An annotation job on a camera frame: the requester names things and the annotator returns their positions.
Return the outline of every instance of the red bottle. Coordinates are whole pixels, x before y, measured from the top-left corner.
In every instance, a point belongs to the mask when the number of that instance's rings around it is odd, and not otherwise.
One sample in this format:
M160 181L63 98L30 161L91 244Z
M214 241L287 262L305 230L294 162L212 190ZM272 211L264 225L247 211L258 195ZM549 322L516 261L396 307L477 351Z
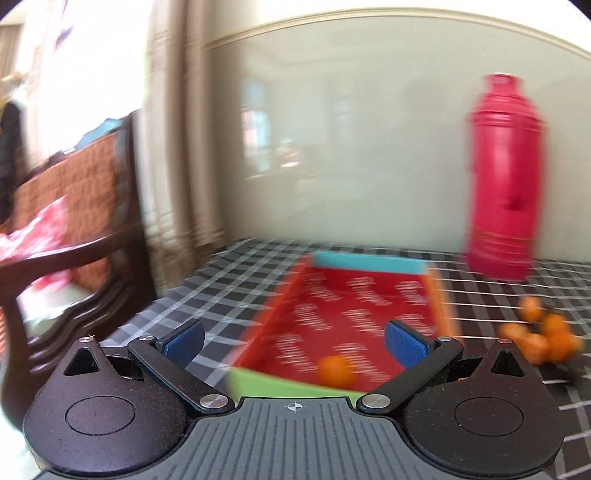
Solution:
M474 191L466 260L487 277L521 281L537 231L543 123L517 77L487 79L489 91L470 115Z

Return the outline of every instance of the red tray bottom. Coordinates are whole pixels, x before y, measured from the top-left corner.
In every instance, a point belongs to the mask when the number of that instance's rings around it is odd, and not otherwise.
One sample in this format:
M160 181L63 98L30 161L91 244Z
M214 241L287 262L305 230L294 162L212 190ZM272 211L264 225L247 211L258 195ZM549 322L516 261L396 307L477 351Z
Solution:
M424 335L437 335L419 275L309 268L305 287L282 304L274 333L247 368L317 384L320 358L342 354L356 369L348 390L369 391L403 367L384 346L384 328L400 319Z

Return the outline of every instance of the orange ball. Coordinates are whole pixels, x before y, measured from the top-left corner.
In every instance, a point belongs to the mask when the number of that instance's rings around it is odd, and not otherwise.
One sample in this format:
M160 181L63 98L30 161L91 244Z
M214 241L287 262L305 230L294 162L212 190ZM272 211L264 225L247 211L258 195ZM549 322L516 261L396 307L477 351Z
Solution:
M570 332L554 332L548 337L550 351L548 362L559 364L583 351L584 342Z
M542 302L538 297L521 297L518 307L521 320L529 323L539 321L544 313Z
M499 327L498 333L500 338L508 338L518 343L529 335L530 332L523 323L503 323Z
M542 319L542 333L549 337L558 332L570 333L570 325L560 312L551 312Z
M517 342L517 346L532 365L544 364L550 351L548 339L537 333L529 333Z
M318 361L317 379L325 387L350 388L355 382L355 370L343 355L325 356Z

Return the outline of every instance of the blue gripper pad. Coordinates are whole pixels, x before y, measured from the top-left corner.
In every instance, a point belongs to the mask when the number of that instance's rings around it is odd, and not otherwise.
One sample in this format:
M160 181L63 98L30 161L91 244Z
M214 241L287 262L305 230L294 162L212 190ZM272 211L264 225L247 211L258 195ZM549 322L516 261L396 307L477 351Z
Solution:
M205 328L199 319L190 319L156 342L156 348L180 368L185 368L203 349Z
M388 322L384 331L386 350L404 368L410 368L429 354L429 340L399 322Z

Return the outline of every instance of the table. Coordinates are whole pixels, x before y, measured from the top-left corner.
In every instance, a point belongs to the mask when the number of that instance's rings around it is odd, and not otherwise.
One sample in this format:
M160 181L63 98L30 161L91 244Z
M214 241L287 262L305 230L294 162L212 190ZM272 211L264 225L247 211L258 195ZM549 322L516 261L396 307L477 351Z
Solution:
M470 353L482 353L495 339L502 322L517 320L517 301L538 295L567 311L575 334L591 340L591 264L536 261L524 283L489 281L469 271L457 254L356 245L246 239L216 254L180 287L116 330L103 346L124 346L139 335L165 335L193 316L206 329L205 346L187 367L193 375L226 391L223 377L233 361L233 347L252 324L285 272L302 255L333 250L374 255L399 255L433 262L446 280L451 306ZM591 353L585 353L587 374L573 385L557 378L551 367L539 372L560 407L566 427L563 448L555 462L560 479L591 479Z

